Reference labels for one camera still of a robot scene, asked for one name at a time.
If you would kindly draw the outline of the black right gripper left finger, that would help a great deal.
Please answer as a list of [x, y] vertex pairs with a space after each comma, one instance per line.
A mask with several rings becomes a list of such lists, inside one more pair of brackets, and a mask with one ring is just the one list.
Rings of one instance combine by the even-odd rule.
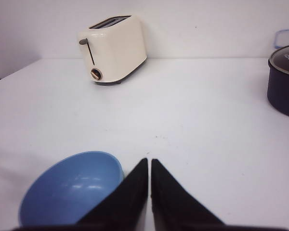
[[148, 198], [148, 160], [143, 158], [101, 203], [82, 217], [81, 228], [135, 228]]

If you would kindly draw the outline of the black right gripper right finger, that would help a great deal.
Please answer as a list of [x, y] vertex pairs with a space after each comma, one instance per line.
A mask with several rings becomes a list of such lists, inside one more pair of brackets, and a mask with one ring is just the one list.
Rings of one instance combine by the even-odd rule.
[[225, 225], [190, 195], [158, 159], [151, 161], [151, 200], [156, 228]]

